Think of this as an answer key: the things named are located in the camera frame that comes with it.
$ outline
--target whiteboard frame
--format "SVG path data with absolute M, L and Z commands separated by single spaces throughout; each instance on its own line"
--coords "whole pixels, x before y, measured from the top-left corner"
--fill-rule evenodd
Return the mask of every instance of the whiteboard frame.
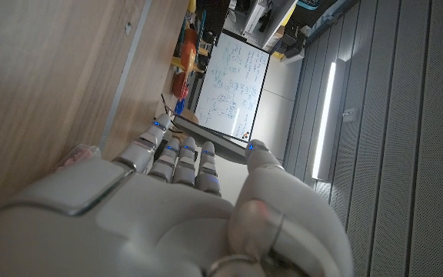
M 256 48 L 257 50 L 260 50 L 261 52 L 264 52 L 264 53 L 266 53 L 266 54 L 269 55 L 269 57 L 268 57 L 268 63 L 266 63 L 265 75 L 264 75 L 264 77 L 262 78 L 261 91 L 259 91 L 258 104 L 255 106 L 255 115 L 254 115 L 254 119 L 252 120 L 251 132 L 249 133 L 249 140 L 248 140 L 248 141 L 245 141 L 245 140 L 243 140 L 243 139 L 241 139 L 241 138 L 236 138 L 236 137 L 234 137 L 234 136 L 231 136 L 231 135 L 228 135 L 228 134 L 225 134 L 225 133 L 222 133 L 222 132 L 219 132 L 219 131 L 213 130 L 212 128 L 208 128 L 208 127 L 204 127 L 204 126 L 202 126 L 203 128 L 210 129 L 210 130 L 212 130 L 213 132 L 217 132 L 218 134 L 225 135 L 225 136 L 229 137 L 230 139 L 236 139 L 236 140 L 238 140 L 238 141 L 248 143 L 248 142 L 250 142 L 251 139 L 252 139 L 252 130 L 254 129 L 255 119 L 256 119 L 256 117 L 258 116 L 259 102 L 261 101 L 262 91 L 264 90 L 263 87 L 264 87 L 264 85 L 265 85 L 265 81 L 266 81 L 266 74 L 268 73 L 268 66 L 269 66 L 269 60 L 271 59 L 271 54 L 270 54 L 268 51 L 265 51 L 265 50 L 263 50 L 263 49 L 261 49 L 261 48 L 259 48 L 259 47 L 257 47 L 257 46 L 254 46 L 254 45 L 248 43 L 246 40 L 244 41 L 244 40 L 239 39 L 240 36 L 238 36 L 238 35 L 236 35 L 236 34 L 230 32 L 230 31 L 227 31 L 227 30 L 223 29 L 221 32 L 224 33 L 224 34 L 226 34 L 226 35 L 228 35 L 228 36 L 230 36 L 230 37 L 232 37 L 232 38 L 234 38 L 234 39 L 236 39 L 236 40 L 238 40 L 238 41 L 240 41 L 240 42 L 244 42 L 246 45 L 249 45 L 249 46 L 251 46 L 252 48 Z M 193 113 L 196 113 L 196 108 L 198 107 L 198 103 L 199 103 L 199 97 L 201 96 L 201 91 L 202 91 L 202 89 L 203 89 L 203 85 L 205 84 L 204 80 L 205 80 L 205 79 L 204 79 L 204 77 L 203 77 L 203 83 L 202 83 L 202 85 L 201 85 L 201 88 L 199 88 L 198 99 L 196 100 L 196 105 L 195 105 L 195 107 L 194 107 L 193 110 L 192 110 Z

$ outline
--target wooden table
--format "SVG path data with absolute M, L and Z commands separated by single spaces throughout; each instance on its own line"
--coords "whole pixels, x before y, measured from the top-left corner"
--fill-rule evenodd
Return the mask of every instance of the wooden table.
M 110 159 L 147 128 L 187 5 L 0 0 L 0 203 L 47 175 L 78 143 L 102 140 Z M 139 22 L 138 47 L 114 103 Z

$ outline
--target whiteboard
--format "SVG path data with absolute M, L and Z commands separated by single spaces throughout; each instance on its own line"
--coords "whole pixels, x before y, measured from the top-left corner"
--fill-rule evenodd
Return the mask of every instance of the whiteboard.
M 195 110 L 199 125 L 248 142 L 268 61 L 268 53 L 222 33 Z

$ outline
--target white robotic hand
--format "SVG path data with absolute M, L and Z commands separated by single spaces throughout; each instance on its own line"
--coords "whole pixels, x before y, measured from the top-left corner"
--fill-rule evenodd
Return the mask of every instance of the white robotic hand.
M 249 142 L 245 156 L 249 177 L 231 214 L 228 242 L 234 254 L 249 259 L 225 259 L 214 272 L 352 276 L 348 237 L 328 203 L 288 174 L 264 143 Z
M 169 125 L 163 115 L 112 162 L 77 162 L 6 203 L 0 275 L 352 276 L 336 214 L 260 141 L 235 207 L 210 142 L 196 177 L 192 138 L 143 174 Z

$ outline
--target red object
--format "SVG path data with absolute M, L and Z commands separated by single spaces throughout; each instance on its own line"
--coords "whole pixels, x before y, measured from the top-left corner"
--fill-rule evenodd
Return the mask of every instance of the red object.
M 188 96 L 188 93 L 189 89 L 185 82 L 185 72 L 176 74 L 172 82 L 172 94 L 175 95 L 177 99 L 182 100 Z

